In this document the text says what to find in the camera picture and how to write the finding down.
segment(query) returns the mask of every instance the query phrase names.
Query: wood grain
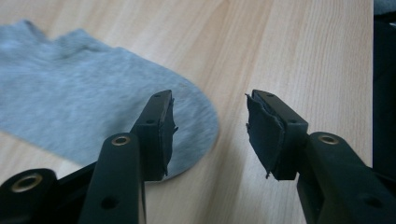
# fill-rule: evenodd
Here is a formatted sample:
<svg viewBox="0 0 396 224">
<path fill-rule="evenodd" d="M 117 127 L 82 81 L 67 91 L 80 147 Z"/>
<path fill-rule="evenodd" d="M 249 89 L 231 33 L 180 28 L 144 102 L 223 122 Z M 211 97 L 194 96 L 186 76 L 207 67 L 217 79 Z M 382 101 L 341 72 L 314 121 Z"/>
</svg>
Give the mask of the wood grain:
<svg viewBox="0 0 396 224">
<path fill-rule="evenodd" d="M 372 147 L 373 6 L 369 0 L 2 0 L 0 23 L 32 21 L 50 38 L 77 28 L 168 67 L 201 88 L 219 138 L 185 174 L 147 186 L 148 223 L 305 223 L 296 183 L 265 179 L 248 142 L 244 93 L 269 91 L 310 123 Z M 0 181 L 78 169 L 0 133 Z"/>
</svg>

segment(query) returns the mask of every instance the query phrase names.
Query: black plastic part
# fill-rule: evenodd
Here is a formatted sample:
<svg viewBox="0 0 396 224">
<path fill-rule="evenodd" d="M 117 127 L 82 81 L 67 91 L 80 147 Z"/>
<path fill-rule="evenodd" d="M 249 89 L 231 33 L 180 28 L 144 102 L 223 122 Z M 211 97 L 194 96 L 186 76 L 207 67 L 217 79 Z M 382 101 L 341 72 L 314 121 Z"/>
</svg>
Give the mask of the black plastic part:
<svg viewBox="0 0 396 224">
<path fill-rule="evenodd" d="M 60 195 L 60 199 L 57 202 L 55 212 L 50 218 L 51 220 L 56 220 L 56 223 L 60 224 L 78 222 L 78 217 L 87 194 L 88 186 L 91 182 L 95 165 L 96 162 L 58 181 L 59 188 L 57 194 Z"/>
<path fill-rule="evenodd" d="M 308 123 L 269 92 L 247 96 L 247 132 L 260 162 L 277 180 L 293 180 L 295 158 L 307 136 Z"/>
<path fill-rule="evenodd" d="M 145 223 L 139 140 L 118 133 L 104 142 L 78 223 Z"/>
<path fill-rule="evenodd" d="M 304 154 L 318 181 L 306 185 L 311 180 L 300 170 L 298 190 L 307 223 L 395 223 L 395 198 L 344 139 L 312 133 Z"/>
<path fill-rule="evenodd" d="M 150 97 L 131 133 L 140 140 L 143 179 L 159 181 L 167 175 L 167 165 L 172 157 L 173 98 L 171 91 L 161 91 Z"/>
<path fill-rule="evenodd" d="M 0 187 L 0 223 L 48 223 L 57 186 L 56 175 L 49 169 L 12 176 Z"/>
</svg>

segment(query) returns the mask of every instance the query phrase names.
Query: screw hole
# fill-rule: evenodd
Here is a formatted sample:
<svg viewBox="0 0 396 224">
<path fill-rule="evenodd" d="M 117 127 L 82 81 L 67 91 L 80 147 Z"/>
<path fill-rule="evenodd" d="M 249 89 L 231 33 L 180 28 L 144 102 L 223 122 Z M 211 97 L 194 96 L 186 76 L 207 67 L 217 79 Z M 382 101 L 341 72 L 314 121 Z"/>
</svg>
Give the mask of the screw hole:
<svg viewBox="0 0 396 224">
<path fill-rule="evenodd" d="M 118 136 L 111 141 L 114 146 L 123 146 L 129 143 L 131 139 L 128 136 Z"/>
<path fill-rule="evenodd" d="M 120 201 L 113 196 L 107 196 L 102 200 L 101 206 L 105 210 L 110 210 L 114 209 L 117 207 L 117 205 L 120 203 Z"/>
<path fill-rule="evenodd" d="M 40 174 L 26 175 L 15 182 L 11 190 L 15 193 L 25 192 L 26 190 L 33 189 L 43 180 L 43 176 Z"/>
<path fill-rule="evenodd" d="M 369 205 L 369 206 L 372 206 L 372 207 L 375 207 L 375 208 L 380 208 L 380 207 L 382 207 L 381 201 L 380 201 L 379 199 L 377 199 L 377 198 L 376 198 L 375 196 L 373 196 L 373 195 L 364 194 L 364 195 L 361 196 L 361 198 L 362 198 L 363 201 L 364 201 L 367 205 Z"/>
<path fill-rule="evenodd" d="M 337 145 L 338 144 L 338 140 L 334 137 L 329 136 L 329 135 L 321 135 L 318 139 L 320 141 L 322 141 L 323 143 L 326 143 L 329 145 Z"/>
</svg>

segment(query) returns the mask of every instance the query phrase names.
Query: light gray fabric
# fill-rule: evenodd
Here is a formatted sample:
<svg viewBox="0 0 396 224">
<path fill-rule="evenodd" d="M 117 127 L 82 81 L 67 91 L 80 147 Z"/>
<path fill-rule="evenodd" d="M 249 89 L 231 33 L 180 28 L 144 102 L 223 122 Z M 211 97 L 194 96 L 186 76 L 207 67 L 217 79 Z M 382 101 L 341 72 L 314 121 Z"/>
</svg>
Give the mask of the light gray fabric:
<svg viewBox="0 0 396 224">
<path fill-rule="evenodd" d="M 49 41 L 32 23 L 0 26 L 0 128 L 71 161 L 96 161 L 158 91 L 175 98 L 169 177 L 193 166 L 218 133 L 216 112 L 184 77 L 82 30 Z"/>
</svg>

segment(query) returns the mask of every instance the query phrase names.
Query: table surface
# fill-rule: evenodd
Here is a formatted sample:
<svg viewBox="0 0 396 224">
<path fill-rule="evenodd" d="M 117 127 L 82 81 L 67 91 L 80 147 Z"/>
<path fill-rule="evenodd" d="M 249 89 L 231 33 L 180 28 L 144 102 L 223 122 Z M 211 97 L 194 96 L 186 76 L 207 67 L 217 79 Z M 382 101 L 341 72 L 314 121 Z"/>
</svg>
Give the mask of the table surface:
<svg viewBox="0 0 396 224">
<path fill-rule="evenodd" d="M 309 132 L 344 137 L 371 165 L 370 0 L 0 1 L 0 23 L 27 19 L 56 38 L 77 28 L 196 84 L 219 114 L 214 147 L 188 172 L 147 185 L 148 223 L 305 223 L 295 181 L 265 179 L 245 123 L 253 89 L 276 94 Z M 0 132 L 0 181 L 79 166 Z"/>
</svg>

